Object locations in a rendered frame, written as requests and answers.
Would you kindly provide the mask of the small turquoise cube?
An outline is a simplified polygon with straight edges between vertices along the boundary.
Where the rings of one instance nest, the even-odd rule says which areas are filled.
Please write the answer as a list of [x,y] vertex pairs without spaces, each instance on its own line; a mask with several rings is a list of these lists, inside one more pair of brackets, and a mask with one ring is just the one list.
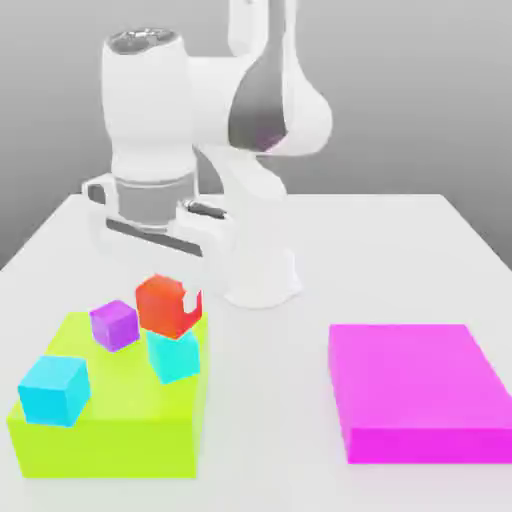
[[161,384],[200,373],[200,346],[192,330],[178,339],[147,331],[146,342],[149,362]]

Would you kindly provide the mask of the small cyan cube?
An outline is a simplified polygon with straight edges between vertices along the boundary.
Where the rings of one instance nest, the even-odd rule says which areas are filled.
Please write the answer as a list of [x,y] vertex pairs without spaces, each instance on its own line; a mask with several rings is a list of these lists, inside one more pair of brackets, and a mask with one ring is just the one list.
[[86,360],[41,356],[18,385],[29,424],[73,427],[91,397]]

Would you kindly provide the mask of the small red cube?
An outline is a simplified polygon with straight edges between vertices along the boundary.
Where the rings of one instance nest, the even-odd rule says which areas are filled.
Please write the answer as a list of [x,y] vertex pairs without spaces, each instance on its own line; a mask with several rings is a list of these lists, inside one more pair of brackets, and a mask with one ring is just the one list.
[[135,290],[139,324],[143,329],[176,340],[202,317],[202,293],[195,294],[195,308],[184,310],[185,289],[180,281],[155,274]]

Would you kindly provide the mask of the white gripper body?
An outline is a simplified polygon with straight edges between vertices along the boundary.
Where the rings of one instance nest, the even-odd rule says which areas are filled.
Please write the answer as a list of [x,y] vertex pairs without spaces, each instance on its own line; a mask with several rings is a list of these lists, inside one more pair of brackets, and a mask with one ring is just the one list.
[[179,205],[162,231],[144,231],[99,207],[90,214],[98,250],[179,280],[225,280],[236,224],[213,205]]

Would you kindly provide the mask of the large lime box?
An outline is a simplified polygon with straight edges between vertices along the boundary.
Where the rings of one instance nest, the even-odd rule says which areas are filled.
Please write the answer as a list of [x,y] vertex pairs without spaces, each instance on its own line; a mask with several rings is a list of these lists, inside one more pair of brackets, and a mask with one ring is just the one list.
[[27,478],[193,478],[208,383],[208,320],[194,326],[201,371],[163,385],[144,339],[110,353],[93,339],[89,316],[73,312],[46,350],[85,359],[91,398],[71,427],[26,422],[15,403],[7,428]]

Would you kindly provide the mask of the large magenta box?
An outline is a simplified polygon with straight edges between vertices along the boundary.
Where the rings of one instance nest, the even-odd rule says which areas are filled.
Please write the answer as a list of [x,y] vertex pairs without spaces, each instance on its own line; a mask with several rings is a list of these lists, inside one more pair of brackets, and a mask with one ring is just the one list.
[[350,464],[511,464],[512,394],[461,324],[333,324]]

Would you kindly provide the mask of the small purple cube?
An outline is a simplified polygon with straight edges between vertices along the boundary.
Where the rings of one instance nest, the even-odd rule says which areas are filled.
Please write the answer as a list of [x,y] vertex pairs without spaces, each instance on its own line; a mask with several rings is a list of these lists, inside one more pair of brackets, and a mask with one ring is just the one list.
[[114,300],[89,312],[93,338],[109,352],[117,352],[140,337],[137,312]]

